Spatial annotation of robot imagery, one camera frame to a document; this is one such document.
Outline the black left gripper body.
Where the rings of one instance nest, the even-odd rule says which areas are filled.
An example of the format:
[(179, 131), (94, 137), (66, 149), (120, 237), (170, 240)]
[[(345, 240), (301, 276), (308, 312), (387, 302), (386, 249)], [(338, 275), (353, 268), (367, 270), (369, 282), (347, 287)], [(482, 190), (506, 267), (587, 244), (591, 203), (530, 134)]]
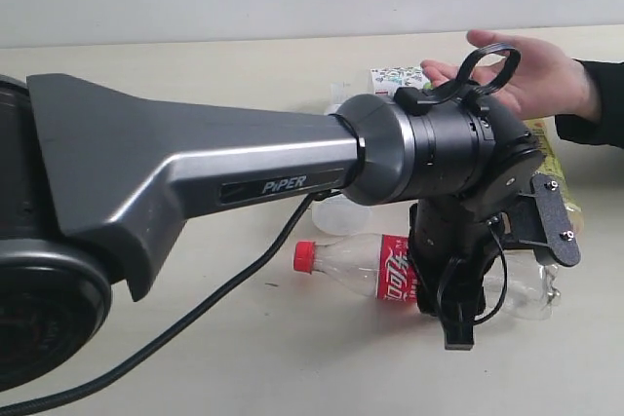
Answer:
[[(507, 295), (507, 259), (502, 246), (503, 206), (462, 199), (421, 199), (410, 209), (409, 255), (422, 295), (440, 319), (490, 319)], [(485, 279), (499, 260), (497, 302), (486, 311)]]

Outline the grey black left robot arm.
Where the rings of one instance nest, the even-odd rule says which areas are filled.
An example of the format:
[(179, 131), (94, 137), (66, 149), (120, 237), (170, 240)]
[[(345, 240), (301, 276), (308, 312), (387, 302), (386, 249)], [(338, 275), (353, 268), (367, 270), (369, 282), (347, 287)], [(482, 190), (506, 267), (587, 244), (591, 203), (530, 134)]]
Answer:
[(65, 74), (1, 81), (1, 386), (62, 365), (100, 329), (111, 287), (150, 290), (195, 217), (337, 190), (412, 201), (410, 250), (442, 291), (448, 342), (468, 341), (493, 256), (544, 232), (528, 128), (484, 87), (355, 95), (330, 115), (149, 100)]

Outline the person's open right hand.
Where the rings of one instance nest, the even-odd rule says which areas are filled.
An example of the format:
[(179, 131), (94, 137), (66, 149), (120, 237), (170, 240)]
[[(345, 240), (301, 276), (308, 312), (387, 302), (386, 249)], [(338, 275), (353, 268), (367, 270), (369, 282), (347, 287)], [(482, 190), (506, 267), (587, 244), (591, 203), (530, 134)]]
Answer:
[(504, 43), (521, 53), (514, 76), (495, 96), (523, 120), (566, 114), (587, 95), (582, 66), (549, 42), (479, 29), (466, 39), (476, 48)]

